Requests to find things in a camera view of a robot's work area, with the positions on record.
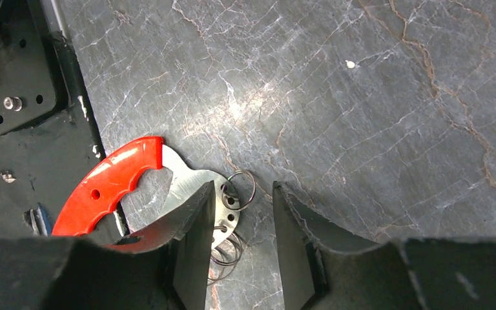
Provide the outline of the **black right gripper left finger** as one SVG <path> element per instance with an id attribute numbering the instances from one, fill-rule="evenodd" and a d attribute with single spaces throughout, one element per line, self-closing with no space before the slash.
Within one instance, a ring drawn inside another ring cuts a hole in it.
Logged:
<path id="1" fill-rule="evenodd" d="M 203 309 L 214 183 L 116 244 L 0 238 L 0 309 Z"/>

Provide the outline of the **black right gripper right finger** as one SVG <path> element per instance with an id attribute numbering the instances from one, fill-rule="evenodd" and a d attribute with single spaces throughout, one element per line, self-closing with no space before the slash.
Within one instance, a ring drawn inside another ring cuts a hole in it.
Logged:
<path id="1" fill-rule="evenodd" d="M 376 243 L 273 184 L 286 309 L 496 309 L 496 238 Z"/>

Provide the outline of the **metal key holder red handle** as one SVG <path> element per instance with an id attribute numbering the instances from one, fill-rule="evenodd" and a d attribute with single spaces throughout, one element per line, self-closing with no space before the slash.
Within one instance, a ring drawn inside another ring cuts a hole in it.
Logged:
<path id="1" fill-rule="evenodd" d="M 211 263 L 222 269 L 209 282 L 227 278 L 243 255 L 240 237 L 235 231 L 241 212 L 248 203 L 240 201 L 232 177 L 213 170 L 191 169 L 181 156 L 167 146 L 160 136 L 132 140 L 97 164 L 76 186 L 64 204 L 52 229 L 52 236 L 81 237 L 90 234 L 98 222 L 116 211 L 121 199 L 133 192 L 147 170 L 166 168 L 172 181 L 162 210 L 173 217 L 202 185 L 214 184 L 214 224 L 210 250 Z"/>

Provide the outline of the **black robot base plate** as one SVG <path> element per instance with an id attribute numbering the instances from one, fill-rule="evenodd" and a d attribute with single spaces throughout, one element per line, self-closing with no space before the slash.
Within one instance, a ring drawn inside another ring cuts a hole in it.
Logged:
<path id="1" fill-rule="evenodd" d="M 0 237 L 48 234 L 105 151 L 59 1 L 0 1 Z"/>

